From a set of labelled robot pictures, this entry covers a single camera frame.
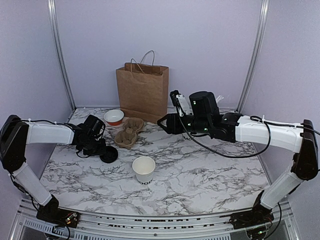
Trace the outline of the black plastic cup lid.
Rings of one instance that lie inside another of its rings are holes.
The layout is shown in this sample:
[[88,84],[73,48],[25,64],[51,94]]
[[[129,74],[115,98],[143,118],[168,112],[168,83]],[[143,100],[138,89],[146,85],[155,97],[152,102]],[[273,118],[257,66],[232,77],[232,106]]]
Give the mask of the black plastic cup lid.
[[118,158],[118,151],[113,146],[105,146],[101,150],[101,154],[99,154],[99,158],[102,162],[111,164],[115,162]]

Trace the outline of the white paper coffee cup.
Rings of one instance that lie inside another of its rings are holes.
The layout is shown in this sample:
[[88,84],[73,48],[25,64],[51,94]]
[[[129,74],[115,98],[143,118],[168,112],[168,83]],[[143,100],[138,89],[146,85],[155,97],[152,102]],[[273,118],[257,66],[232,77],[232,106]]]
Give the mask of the white paper coffee cup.
[[137,181],[144,186],[149,185],[153,181],[155,168],[155,161],[148,156],[140,156],[132,163],[132,169]]

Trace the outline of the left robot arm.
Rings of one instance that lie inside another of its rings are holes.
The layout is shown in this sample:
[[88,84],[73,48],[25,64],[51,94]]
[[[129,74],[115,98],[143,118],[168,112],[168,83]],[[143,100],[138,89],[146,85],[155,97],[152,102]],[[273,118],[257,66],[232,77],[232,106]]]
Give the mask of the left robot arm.
[[0,131],[0,160],[13,184],[39,204],[38,212],[58,223],[63,211],[58,200],[43,186],[27,164],[29,144],[61,144],[75,146],[85,157],[104,156],[106,141],[102,138],[105,124],[90,115],[84,123],[56,123],[48,120],[24,120],[10,115]]

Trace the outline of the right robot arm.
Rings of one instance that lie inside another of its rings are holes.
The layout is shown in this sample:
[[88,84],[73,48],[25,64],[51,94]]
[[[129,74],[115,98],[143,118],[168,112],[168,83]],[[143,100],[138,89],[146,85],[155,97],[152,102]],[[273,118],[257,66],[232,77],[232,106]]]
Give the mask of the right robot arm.
[[220,114],[212,92],[199,91],[189,96],[189,101],[174,90],[170,93],[176,113],[168,113],[157,121],[167,134],[187,133],[196,137],[208,136],[230,143],[250,142],[290,150],[294,153],[293,165],[260,193],[247,219],[258,224],[286,195],[302,182],[315,178],[319,172],[318,145],[313,123],[282,123],[267,121],[264,117],[227,112]]

